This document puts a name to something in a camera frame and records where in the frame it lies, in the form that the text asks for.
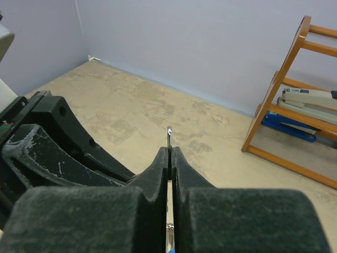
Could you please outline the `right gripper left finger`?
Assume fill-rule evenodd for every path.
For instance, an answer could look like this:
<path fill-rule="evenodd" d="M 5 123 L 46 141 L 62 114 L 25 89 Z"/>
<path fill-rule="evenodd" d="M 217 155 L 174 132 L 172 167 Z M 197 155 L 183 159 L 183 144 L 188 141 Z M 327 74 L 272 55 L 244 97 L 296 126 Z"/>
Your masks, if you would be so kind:
<path fill-rule="evenodd" d="M 1 252 L 165 252 L 167 148 L 123 187 L 36 187 L 14 205 Z"/>

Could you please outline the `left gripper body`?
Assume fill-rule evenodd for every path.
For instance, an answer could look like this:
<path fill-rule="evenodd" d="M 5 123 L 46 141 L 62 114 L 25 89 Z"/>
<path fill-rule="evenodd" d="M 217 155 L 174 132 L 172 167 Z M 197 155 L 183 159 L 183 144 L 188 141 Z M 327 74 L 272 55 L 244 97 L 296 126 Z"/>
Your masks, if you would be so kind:
<path fill-rule="evenodd" d="M 44 96 L 52 96 L 51 91 L 38 91 L 30 99 L 19 96 L 1 112 L 1 148 L 19 126 L 30 118 L 31 111 Z"/>

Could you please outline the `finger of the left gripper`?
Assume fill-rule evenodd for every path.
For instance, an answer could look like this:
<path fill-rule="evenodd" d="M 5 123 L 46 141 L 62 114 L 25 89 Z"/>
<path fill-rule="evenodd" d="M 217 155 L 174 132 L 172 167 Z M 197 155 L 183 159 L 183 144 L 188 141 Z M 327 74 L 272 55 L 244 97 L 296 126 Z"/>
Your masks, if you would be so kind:
<path fill-rule="evenodd" d="M 112 186 L 126 183 L 109 164 L 73 146 L 61 147 L 38 124 L 1 127 L 1 190 L 22 195 L 38 186 Z"/>
<path fill-rule="evenodd" d="M 29 115 L 70 157 L 102 176 L 120 182 L 131 180 L 135 173 L 104 150 L 80 124 L 62 96 L 33 95 L 36 102 Z"/>

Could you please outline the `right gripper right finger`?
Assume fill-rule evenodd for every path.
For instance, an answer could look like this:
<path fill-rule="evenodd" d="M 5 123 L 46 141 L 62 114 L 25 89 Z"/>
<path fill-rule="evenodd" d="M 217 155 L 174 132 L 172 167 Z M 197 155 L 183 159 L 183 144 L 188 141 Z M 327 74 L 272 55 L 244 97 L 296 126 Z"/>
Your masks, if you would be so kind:
<path fill-rule="evenodd" d="M 330 252 L 309 198 L 292 189 L 217 188 L 171 152 L 176 252 Z"/>

